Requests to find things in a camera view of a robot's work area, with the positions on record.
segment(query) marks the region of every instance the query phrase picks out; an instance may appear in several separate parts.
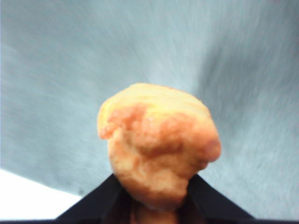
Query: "black object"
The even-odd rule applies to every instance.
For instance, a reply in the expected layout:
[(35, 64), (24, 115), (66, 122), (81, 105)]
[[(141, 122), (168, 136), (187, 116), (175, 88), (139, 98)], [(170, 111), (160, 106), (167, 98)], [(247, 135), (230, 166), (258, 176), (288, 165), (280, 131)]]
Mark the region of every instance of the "black object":
[[(54, 220), (2, 221), (3, 224), (129, 224), (132, 198), (110, 175), (99, 187)], [(200, 176), (189, 182), (178, 210), (182, 224), (299, 224), (298, 221), (255, 219), (213, 189)]]

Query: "white surface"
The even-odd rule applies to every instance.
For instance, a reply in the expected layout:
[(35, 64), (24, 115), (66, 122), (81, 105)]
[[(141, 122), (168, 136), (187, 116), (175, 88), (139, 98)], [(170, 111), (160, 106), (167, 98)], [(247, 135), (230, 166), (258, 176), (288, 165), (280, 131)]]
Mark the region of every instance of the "white surface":
[(81, 199), (0, 170), (0, 220), (51, 219)]

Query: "fried snack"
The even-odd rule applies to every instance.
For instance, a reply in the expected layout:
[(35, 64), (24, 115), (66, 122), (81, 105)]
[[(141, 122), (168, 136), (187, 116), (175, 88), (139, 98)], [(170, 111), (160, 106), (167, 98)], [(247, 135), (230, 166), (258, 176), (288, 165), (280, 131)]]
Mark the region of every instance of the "fried snack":
[(183, 91), (138, 83), (109, 98), (98, 114), (114, 174), (151, 210), (175, 211), (189, 179), (221, 153), (211, 114)]

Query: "blurred background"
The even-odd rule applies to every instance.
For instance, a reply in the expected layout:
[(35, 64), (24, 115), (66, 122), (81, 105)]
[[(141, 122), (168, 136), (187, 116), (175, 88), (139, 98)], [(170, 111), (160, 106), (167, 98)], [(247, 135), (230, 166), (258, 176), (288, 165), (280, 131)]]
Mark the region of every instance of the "blurred background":
[(136, 82), (210, 108), (214, 188), (299, 219), (298, 0), (2, 0), (1, 169), (86, 195), (112, 173), (98, 110)]

